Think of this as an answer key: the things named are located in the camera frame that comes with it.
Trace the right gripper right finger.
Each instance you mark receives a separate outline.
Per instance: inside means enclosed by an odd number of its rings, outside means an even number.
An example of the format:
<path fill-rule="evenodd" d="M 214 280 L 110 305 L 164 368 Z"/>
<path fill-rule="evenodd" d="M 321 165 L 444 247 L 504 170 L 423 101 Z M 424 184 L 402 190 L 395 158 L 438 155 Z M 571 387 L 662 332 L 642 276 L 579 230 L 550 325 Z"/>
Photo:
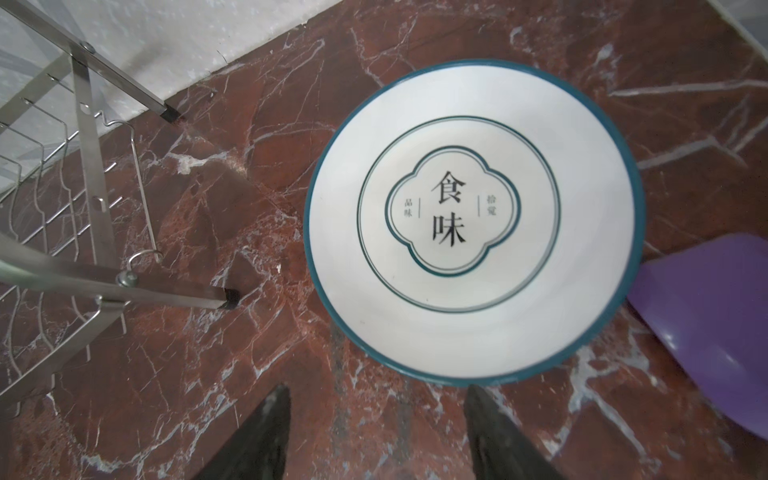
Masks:
<path fill-rule="evenodd" d="M 468 387 L 463 409 L 477 480 L 564 479 L 483 388 Z"/>

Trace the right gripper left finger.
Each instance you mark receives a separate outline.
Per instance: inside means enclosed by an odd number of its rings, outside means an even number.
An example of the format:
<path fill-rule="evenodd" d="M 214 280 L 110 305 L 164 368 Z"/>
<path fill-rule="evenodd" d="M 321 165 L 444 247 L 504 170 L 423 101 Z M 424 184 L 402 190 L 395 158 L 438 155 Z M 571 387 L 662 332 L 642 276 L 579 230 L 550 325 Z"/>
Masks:
<path fill-rule="evenodd" d="M 278 384 L 193 479 L 282 479 L 290 422 L 290 390 Z"/>

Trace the steel two-tier dish rack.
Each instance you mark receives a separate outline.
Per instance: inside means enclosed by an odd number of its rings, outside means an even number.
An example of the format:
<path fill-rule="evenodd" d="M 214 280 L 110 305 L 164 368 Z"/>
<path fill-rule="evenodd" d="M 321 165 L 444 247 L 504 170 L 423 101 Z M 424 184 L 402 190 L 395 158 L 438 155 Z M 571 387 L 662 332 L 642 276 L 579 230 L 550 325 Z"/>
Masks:
<path fill-rule="evenodd" d="M 5 479 L 192 479 L 241 416 L 197 348 L 238 294 L 194 283 L 149 222 L 151 138 L 104 110 L 125 94 L 174 140 L 177 111 L 39 2 L 1 5 L 31 75 L 1 97 L 1 412 Z"/>

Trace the white plate thin teal rim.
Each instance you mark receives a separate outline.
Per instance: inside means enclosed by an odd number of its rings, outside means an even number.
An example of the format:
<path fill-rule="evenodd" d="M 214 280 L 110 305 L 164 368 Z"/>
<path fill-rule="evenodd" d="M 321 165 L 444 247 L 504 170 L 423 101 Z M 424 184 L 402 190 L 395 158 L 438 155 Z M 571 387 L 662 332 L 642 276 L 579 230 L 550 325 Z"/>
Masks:
<path fill-rule="evenodd" d="M 495 385 L 605 328 L 645 226 L 637 162 L 594 101 L 530 66 L 463 60 L 347 116 L 312 176 L 304 247 L 323 306 L 371 358 Z"/>

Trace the purple pink spatula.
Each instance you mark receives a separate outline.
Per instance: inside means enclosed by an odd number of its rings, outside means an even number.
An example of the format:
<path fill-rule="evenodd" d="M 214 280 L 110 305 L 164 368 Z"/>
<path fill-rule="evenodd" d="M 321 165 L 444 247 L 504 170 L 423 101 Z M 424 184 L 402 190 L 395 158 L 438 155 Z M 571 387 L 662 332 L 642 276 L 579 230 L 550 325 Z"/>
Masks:
<path fill-rule="evenodd" d="M 767 242 L 734 233 L 644 263 L 630 305 L 728 418 L 767 436 Z"/>

